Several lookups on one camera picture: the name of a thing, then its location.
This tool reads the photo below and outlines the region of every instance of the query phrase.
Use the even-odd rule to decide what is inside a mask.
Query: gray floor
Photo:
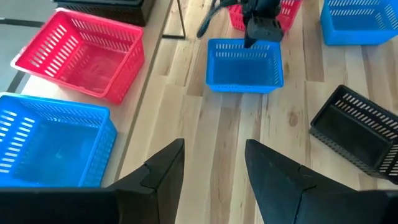
[[[46,21],[57,5],[51,0],[0,0],[0,6],[0,17]],[[0,92],[7,91],[16,77],[17,70],[11,68],[11,60],[38,30],[33,27],[0,24]],[[20,93],[28,79],[29,75],[24,75],[15,92]]]

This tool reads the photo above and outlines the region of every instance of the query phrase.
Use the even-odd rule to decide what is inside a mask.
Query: wooden floor
[[[269,95],[214,93],[205,85],[208,38],[242,37],[224,10],[195,37],[209,0],[182,0],[188,40],[163,40],[132,134],[121,176],[175,138],[186,158],[177,224],[262,223],[244,162],[246,139],[358,190],[396,189],[376,180],[308,135],[309,122],[339,84],[398,114],[398,39],[378,47],[327,47],[323,1],[304,0],[282,43],[283,88]],[[167,33],[178,33],[177,6]]]

